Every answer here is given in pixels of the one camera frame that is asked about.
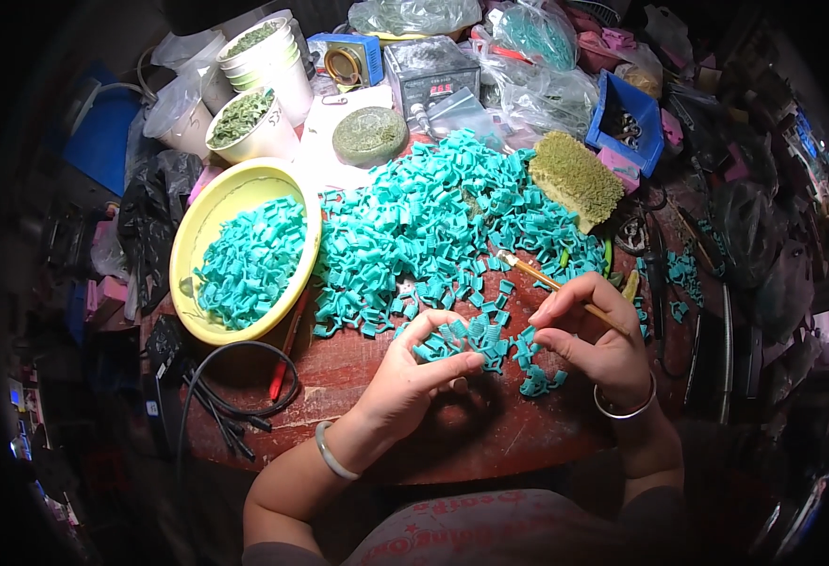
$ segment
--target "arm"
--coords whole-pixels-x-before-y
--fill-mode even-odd
[[[481,370],[483,356],[466,352],[421,364],[412,355],[443,323],[467,322],[448,311],[418,315],[386,352],[361,399],[324,433],[324,441],[345,469],[360,474],[398,440],[415,431],[437,391],[462,391],[461,376]],[[307,521],[349,481],[333,473],[309,438],[265,467],[245,499],[244,545],[287,542],[320,554]]]
[[[581,300],[631,328],[631,335],[622,336],[576,307]],[[582,370],[617,407],[639,407],[647,401],[651,378],[637,312],[600,274],[584,274],[563,285],[541,304],[530,322],[540,329],[534,342]],[[659,485],[682,489],[681,443],[657,400],[638,416],[613,419],[613,429],[626,478],[623,504]]]

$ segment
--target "woman's left hand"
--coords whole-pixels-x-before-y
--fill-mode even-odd
[[[427,339],[441,324],[467,321],[452,311],[424,311],[389,345],[374,379],[352,408],[368,427],[396,442],[421,424],[437,391],[467,391],[464,376],[481,373],[484,357],[463,352],[446,359],[419,364],[412,346]]]

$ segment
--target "yellow bowl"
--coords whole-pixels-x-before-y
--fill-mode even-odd
[[[197,304],[201,281],[194,268],[204,265],[207,247],[220,237],[220,224],[239,212],[255,210],[274,198],[293,195],[304,205],[307,233],[295,274],[273,308],[248,328],[232,331],[213,320]],[[258,340],[289,313],[314,270],[320,247],[320,200],[307,175],[293,164],[278,158],[254,158],[229,167],[217,176],[194,200],[175,234],[169,260],[169,289],[173,306],[185,328],[214,346]]]

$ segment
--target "silver bangle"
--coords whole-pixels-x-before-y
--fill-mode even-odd
[[[594,384],[594,403],[597,405],[597,408],[601,413],[616,420],[625,420],[627,418],[631,418],[632,416],[638,416],[645,412],[647,407],[649,407],[650,404],[656,399],[656,377],[654,376],[653,371],[650,372],[650,380],[652,385],[650,388],[650,397],[647,399],[647,402],[627,415],[614,415],[612,413],[612,411],[616,409],[616,406],[604,399],[603,394],[600,393],[600,387],[597,384]]]
[[[333,474],[349,481],[355,481],[361,477],[361,474],[355,474],[345,469],[336,460],[333,453],[330,452],[330,448],[327,447],[327,440],[323,433],[332,425],[333,423],[329,422],[329,420],[325,420],[317,425],[317,429],[314,431],[314,440],[317,442],[317,449],[320,451],[320,456],[323,457],[323,461],[326,462],[327,466],[329,466],[333,471]]]

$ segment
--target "red digital display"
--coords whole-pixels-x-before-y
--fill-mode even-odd
[[[435,84],[435,85],[430,87],[430,95],[431,96],[434,96],[436,94],[445,94],[446,92],[452,92],[452,91],[453,91],[453,84],[452,83]]]

